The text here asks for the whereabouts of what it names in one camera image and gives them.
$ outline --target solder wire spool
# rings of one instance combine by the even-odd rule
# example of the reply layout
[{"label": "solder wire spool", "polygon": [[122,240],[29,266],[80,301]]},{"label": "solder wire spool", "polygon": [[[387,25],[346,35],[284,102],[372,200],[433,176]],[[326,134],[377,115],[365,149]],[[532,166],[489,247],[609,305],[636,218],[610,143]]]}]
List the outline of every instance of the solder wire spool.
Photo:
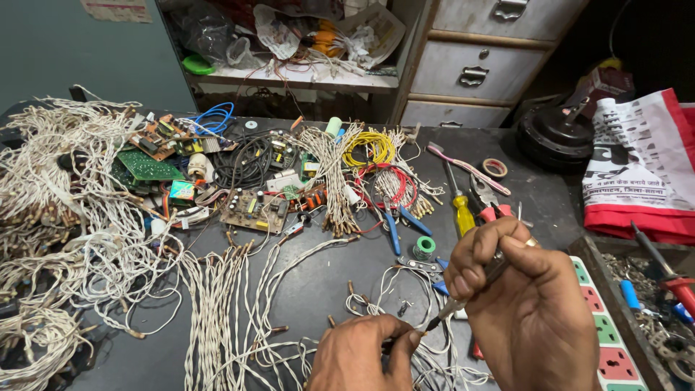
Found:
[{"label": "solder wire spool", "polygon": [[420,237],[413,246],[413,255],[417,260],[428,260],[435,249],[434,240],[431,237]]}]

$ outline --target yellow wire coil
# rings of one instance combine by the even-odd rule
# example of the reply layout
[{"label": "yellow wire coil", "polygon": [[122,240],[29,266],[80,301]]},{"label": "yellow wire coil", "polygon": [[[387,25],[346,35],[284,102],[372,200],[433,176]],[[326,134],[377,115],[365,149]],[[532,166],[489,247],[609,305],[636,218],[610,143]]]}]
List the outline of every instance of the yellow wire coil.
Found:
[{"label": "yellow wire coil", "polygon": [[360,145],[366,145],[371,152],[370,162],[390,163],[395,157],[395,147],[391,144],[391,139],[381,133],[363,131],[350,141],[350,146],[343,154],[343,161],[348,166],[364,166],[366,161],[359,161],[352,158],[352,150]]}]

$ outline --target red-handled pliers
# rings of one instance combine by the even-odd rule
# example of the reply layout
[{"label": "red-handled pliers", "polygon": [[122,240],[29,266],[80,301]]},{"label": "red-handled pliers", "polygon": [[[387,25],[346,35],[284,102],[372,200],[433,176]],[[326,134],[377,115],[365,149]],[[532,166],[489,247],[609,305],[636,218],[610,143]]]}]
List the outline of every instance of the red-handled pliers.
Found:
[{"label": "red-handled pliers", "polygon": [[471,174],[471,191],[477,196],[477,199],[485,205],[482,212],[478,216],[485,220],[485,223],[497,220],[497,217],[513,216],[512,207],[509,205],[500,205],[492,192],[490,186],[483,182],[479,177]]}]

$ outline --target teal wall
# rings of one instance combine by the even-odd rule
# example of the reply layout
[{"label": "teal wall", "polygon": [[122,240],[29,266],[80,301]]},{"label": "teal wall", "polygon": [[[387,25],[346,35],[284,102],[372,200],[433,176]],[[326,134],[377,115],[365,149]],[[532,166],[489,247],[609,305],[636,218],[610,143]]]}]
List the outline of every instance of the teal wall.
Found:
[{"label": "teal wall", "polygon": [[81,84],[112,102],[195,111],[155,0],[154,23],[92,18],[79,0],[0,2],[0,113],[32,97],[70,98]]}]

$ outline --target yellow-handled screwdriver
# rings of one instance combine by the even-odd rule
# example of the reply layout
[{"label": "yellow-handled screwdriver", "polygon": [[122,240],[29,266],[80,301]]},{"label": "yellow-handled screwdriver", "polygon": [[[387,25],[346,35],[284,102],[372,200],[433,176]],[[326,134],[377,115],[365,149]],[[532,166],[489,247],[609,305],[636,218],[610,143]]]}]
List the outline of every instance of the yellow-handled screwdriver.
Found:
[{"label": "yellow-handled screwdriver", "polygon": [[469,229],[475,227],[475,220],[473,219],[473,214],[468,209],[468,197],[456,186],[454,173],[451,171],[451,164],[449,164],[448,161],[446,162],[446,171],[449,177],[449,183],[454,191],[454,198],[451,203],[456,208],[456,221],[459,224],[459,232],[461,233],[461,237],[464,237],[464,234],[468,232]]}]

